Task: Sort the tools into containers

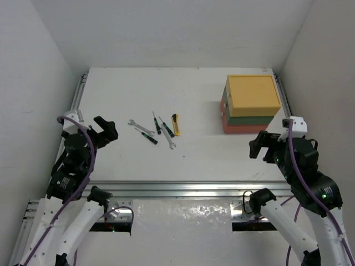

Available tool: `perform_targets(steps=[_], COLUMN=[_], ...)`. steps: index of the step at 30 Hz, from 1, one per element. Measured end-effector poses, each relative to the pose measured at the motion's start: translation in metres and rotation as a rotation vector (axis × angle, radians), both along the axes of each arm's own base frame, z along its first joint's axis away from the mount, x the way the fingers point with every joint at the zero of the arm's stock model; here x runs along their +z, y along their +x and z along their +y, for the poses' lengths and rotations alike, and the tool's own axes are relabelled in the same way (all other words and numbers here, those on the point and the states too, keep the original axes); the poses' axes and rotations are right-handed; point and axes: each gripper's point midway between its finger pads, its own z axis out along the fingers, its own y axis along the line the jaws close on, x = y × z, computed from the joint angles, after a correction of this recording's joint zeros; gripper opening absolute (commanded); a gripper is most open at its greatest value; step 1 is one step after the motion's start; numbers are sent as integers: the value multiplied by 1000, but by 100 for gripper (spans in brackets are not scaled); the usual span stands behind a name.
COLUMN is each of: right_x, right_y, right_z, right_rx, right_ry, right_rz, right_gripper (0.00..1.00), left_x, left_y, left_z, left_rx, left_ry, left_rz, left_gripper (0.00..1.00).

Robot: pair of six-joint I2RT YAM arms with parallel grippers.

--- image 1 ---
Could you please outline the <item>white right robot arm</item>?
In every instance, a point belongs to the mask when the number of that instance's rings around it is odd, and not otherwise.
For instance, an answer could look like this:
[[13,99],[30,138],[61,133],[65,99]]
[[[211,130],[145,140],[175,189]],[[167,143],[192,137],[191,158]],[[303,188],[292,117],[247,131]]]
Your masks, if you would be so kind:
[[291,219],[268,188],[250,195],[254,215],[267,218],[296,253],[301,265],[354,265],[344,225],[340,190],[333,179],[318,170],[318,142],[305,137],[279,141],[279,134],[260,131],[250,141],[250,158],[260,149],[266,163],[274,163],[305,210],[315,233],[309,237]]

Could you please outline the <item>red bottom drawer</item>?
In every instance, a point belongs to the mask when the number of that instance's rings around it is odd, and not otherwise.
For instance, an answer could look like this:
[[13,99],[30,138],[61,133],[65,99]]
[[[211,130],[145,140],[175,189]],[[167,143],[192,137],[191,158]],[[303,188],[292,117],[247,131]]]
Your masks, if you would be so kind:
[[224,112],[222,124],[225,134],[258,134],[260,131],[268,128],[268,125],[228,125],[223,100],[220,102],[220,109],[221,112]]

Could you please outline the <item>silver wrench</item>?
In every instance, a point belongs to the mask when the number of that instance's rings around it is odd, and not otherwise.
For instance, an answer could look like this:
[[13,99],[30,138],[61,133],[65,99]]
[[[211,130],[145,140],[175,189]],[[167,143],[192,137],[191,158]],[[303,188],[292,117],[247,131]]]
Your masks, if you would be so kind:
[[169,143],[170,149],[173,150],[176,147],[176,144],[172,142],[171,137],[170,137],[169,133],[167,132],[167,130],[164,127],[163,124],[161,124],[160,128],[161,128],[162,133],[164,134],[164,136],[166,137],[166,139],[167,139],[167,141]]
[[145,132],[146,134],[148,134],[148,135],[151,136],[151,137],[153,137],[153,134],[155,134],[154,131],[148,130],[148,129],[146,129],[145,127],[143,127],[143,126],[137,124],[133,119],[130,119],[130,120],[129,120],[128,125],[136,127],[137,129],[139,129],[139,130]]

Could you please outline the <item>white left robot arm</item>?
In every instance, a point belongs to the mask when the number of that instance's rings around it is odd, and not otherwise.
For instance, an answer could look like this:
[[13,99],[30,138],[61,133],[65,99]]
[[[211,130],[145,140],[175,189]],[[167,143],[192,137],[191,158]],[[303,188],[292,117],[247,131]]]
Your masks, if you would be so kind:
[[68,265],[91,227],[107,211],[112,194],[93,186],[71,218],[94,170],[97,151],[118,139],[115,123],[96,116],[95,131],[69,115],[59,116],[64,150],[52,168],[44,209],[31,244],[19,265]]

